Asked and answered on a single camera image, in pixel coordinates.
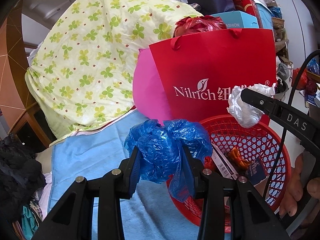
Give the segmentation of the person's right hand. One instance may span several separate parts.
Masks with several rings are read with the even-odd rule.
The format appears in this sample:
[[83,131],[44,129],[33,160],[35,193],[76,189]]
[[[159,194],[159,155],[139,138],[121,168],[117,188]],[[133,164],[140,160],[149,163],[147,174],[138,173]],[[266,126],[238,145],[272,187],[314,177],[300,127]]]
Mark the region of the person's right hand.
[[[281,217],[285,214],[293,216],[297,212],[297,202],[300,201],[303,196],[303,186],[300,179],[302,170],[303,154],[301,153],[295,160],[295,166],[292,168],[290,181],[279,207],[279,215]],[[319,200],[319,178],[309,181],[307,191],[312,198]]]

